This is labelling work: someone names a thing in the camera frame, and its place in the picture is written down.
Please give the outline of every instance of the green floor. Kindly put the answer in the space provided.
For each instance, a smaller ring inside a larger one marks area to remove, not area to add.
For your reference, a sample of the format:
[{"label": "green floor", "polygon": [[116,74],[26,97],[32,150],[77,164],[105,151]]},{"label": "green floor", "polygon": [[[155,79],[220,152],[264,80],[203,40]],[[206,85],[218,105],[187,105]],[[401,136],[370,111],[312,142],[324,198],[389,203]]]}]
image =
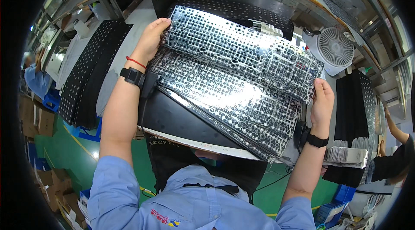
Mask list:
[{"label": "green floor", "polygon": [[[52,167],[65,168],[72,178],[72,185],[76,192],[88,189],[92,185],[92,178],[97,162],[65,130],[63,120],[58,116],[56,118],[53,137],[36,135],[34,138],[38,156],[45,157]],[[82,138],[77,139],[91,154],[99,152],[98,142]],[[140,186],[155,192],[154,183],[156,180],[151,169],[144,140],[133,140],[132,157],[134,171]],[[276,181],[282,177],[281,175],[285,175],[285,167],[285,165],[274,164],[272,169],[264,175],[259,188]],[[287,182],[288,177],[257,191],[254,195],[254,204],[266,214],[277,213]],[[311,207],[329,203],[336,189],[337,184],[320,179],[313,193]],[[147,197],[140,196],[141,202],[146,199]]]}]

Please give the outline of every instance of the yellow floor line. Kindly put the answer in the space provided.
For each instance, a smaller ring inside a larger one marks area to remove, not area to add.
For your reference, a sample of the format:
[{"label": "yellow floor line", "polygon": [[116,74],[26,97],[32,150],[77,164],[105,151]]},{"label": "yellow floor line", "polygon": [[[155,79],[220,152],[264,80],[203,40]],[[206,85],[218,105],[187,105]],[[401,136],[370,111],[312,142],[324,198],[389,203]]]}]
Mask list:
[{"label": "yellow floor line", "polygon": [[[70,132],[69,132],[69,130],[66,128],[66,126],[64,125],[64,128],[65,128],[65,130],[68,132],[68,134],[70,134]],[[70,134],[70,136],[72,136],[72,138],[75,140],[75,142],[87,153],[87,154],[89,154],[89,156],[91,156],[94,160],[96,160],[96,161],[98,161],[98,159],[97,158],[95,158],[88,150],[86,150],[86,148],[78,141],[78,139],[76,139],[76,137],[75,136],[73,136],[73,135],[71,135]],[[143,188],[142,186],[140,186],[140,190],[142,190],[142,191],[144,191],[144,192],[147,192],[148,194],[150,194],[150,195],[152,195],[152,196],[155,196],[151,191],[149,191],[148,189],[146,189],[146,188]]]},{"label": "yellow floor line", "polygon": [[[66,128],[66,126],[64,125],[64,128],[65,128],[65,130],[68,132],[68,134],[70,134],[70,132],[69,132],[69,130]],[[96,161],[98,161],[98,159],[97,158],[95,158],[88,150],[86,150],[86,148],[76,139],[76,137],[75,136],[73,136],[73,135],[71,135],[70,134],[70,136],[72,136],[72,138],[75,140],[75,142],[89,155],[89,156],[91,156],[92,157],[92,159],[94,159],[94,160],[96,160]]]},{"label": "yellow floor line", "polygon": [[[320,206],[313,207],[311,210],[317,209],[319,207],[321,207],[321,205]],[[267,214],[267,216],[276,216],[277,214],[278,213],[275,213],[275,214]]]},{"label": "yellow floor line", "polygon": [[55,165],[53,165],[53,162],[52,162],[51,158],[49,157],[48,152],[46,152],[46,148],[44,148],[44,147],[43,147],[43,153],[45,154],[44,156],[48,156],[48,159],[51,162],[52,167],[55,168]]}]

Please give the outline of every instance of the stack of silver sheets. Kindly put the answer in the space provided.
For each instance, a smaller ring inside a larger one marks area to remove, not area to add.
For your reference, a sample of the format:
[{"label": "stack of silver sheets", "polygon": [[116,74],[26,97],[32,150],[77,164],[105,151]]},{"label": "stack of silver sheets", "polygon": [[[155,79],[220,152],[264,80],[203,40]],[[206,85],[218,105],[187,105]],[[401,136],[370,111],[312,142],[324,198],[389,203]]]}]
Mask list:
[{"label": "stack of silver sheets", "polygon": [[176,6],[151,70],[160,88],[272,162],[292,137],[323,63],[281,37]]}]

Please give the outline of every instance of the white table edge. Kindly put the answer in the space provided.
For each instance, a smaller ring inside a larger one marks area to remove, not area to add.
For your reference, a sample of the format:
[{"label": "white table edge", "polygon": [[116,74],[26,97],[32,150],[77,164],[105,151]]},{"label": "white table edge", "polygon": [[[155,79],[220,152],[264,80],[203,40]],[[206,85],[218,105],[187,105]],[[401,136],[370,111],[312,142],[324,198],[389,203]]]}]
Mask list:
[{"label": "white table edge", "polygon": [[183,144],[183,145],[193,147],[196,149],[200,149],[200,150],[204,150],[208,152],[214,152],[214,153],[218,153],[221,155],[229,155],[229,156],[234,156],[234,157],[239,157],[239,158],[245,158],[249,160],[257,160],[257,161],[260,160],[255,155],[253,155],[252,153],[244,149],[225,147],[225,146],[215,145],[215,144],[207,144],[203,142],[198,142],[198,141],[194,141],[190,139],[177,137],[171,134],[165,134],[165,133],[162,133],[162,132],[159,132],[153,129],[149,129],[149,128],[144,128],[144,131],[150,134],[154,134],[158,137],[170,140],[172,142]]}]

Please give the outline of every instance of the shirt logo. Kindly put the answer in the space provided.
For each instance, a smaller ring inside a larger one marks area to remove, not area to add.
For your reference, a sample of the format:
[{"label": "shirt logo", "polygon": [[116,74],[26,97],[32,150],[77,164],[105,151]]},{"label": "shirt logo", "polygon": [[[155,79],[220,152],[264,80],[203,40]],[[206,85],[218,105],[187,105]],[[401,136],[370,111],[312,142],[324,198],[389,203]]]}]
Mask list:
[{"label": "shirt logo", "polygon": [[152,208],[152,215],[155,216],[163,224],[167,224],[167,222],[169,221],[168,217],[160,215],[157,211],[154,210],[154,208]]},{"label": "shirt logo", "polygon": [[180,220],[177,220],[177,219],[172,219],[172,220],[170,220],[170,223],[168,224],[169,226],[174,226],[174,227],[178,227],[179,226],[179,224],[180,224]]}]

